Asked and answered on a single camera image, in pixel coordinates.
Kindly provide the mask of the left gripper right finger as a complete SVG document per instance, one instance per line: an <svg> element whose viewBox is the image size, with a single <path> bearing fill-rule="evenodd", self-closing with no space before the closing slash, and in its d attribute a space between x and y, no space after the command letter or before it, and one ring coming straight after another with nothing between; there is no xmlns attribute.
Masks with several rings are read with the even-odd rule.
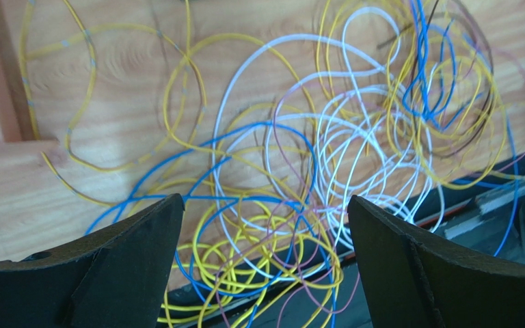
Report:
<svg viewBox="0 0 525 328"><path fill-rule="evenodd" d="M357 195L347 213L375 327L525 327L525 264L458 245Z"/></svg>

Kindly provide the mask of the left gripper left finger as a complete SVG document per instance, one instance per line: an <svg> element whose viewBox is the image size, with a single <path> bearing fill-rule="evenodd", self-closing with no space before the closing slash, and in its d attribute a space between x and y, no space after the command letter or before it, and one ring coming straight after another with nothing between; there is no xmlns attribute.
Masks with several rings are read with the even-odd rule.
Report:
<svg viewBox="0 0 525 328"><path fill-rule="evenodd" d="M156 327L185 204L173 194L72 242L0 262L0 327Z"/></svg>

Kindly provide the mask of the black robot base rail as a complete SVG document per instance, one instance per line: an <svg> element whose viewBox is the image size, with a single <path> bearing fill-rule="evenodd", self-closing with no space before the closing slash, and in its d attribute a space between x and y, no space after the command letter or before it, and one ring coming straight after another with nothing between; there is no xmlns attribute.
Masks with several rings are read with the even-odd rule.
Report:
<svg viewBox="0 0 525 328"><path fill-rule="evenodd" d="M506 182L488 178L468 191L445 191L452 209L437 233L460 245L500 258L525 264L525 182ZM199 314L208 296L203 282L185 281L178 269L172 269L166 293L167 307L161 313L161 325L173 327L370 327L372 325L353 253L337 247L343 280L335 299L336 314L327 315L314 304L322 301L324 290L305 290L300 284L280 282L266 292L240 296L212 305L204 316Z"/></svg>

